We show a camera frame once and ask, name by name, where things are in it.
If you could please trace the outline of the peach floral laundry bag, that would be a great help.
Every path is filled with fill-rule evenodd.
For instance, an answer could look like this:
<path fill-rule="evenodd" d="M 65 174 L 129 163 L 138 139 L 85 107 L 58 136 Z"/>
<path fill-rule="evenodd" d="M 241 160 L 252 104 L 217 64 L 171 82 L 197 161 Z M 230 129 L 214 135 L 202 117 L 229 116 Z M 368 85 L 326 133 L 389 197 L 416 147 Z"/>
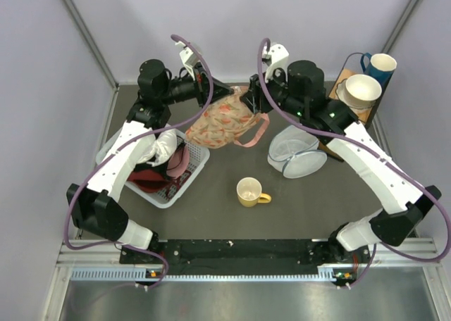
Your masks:
<path fill-rule="evenodd" d="M 186 139 L 198 146 L 219 149 L 227 144 L 252 148 L 264 135 L 270 120 L 266 113 L 254 114 L 240 100 L 247 87 L 233 86 L 233 94 L 210 104 L 202 115 L 185 132 Z M 255 135 L 246 143 L 239 138 L 260 125 Z"/>

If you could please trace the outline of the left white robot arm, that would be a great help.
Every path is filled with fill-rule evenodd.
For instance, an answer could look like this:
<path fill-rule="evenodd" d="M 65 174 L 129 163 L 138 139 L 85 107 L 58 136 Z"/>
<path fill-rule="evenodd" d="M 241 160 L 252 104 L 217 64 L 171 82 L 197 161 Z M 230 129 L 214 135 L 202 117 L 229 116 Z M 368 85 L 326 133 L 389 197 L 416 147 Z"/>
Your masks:
<path fill-rule="evenodd" d="M 158 234 L 132 221 L 119 205 L 122 189 L 144 152 L 169 130 L 169 106 L 190 99 L 205 109 L 233 89 L 211 76 L 204 61 L 180 69 L 173 76 L 162 61 L 150 59 L 140 66 L 137 100 L 109 155 L 80 185 L 66 192 L 68 213 L 65 227 L 77 228 L 102 237 L 103 243 L 117 242 L 135 249 L 144 262 L 159 256 Z"/>

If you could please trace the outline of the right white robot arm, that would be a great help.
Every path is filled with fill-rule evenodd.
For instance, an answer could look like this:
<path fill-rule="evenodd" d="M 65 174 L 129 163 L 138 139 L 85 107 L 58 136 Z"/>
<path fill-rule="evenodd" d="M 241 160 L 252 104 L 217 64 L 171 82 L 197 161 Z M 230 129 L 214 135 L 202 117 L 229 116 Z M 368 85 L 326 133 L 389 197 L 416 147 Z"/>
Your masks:
<path fill-rule="evenodd" d="M 346 261 L 358 248 L 372 244 L 384 244 L 395 251 L 432 207 L 439 205 L 437 187 L 424 187 L 405 174 L 345 103 L 326 98 L 323 72 L 315 63 L 295 61 L 282 68 L 269 58 L 259 59 L 244 103 L 256 113 L 275 110 L 295 127 L 317 137 L 381 202 L 375 213 L 345 223 L 330 235 L 327 249 L 334 260 Z"/>

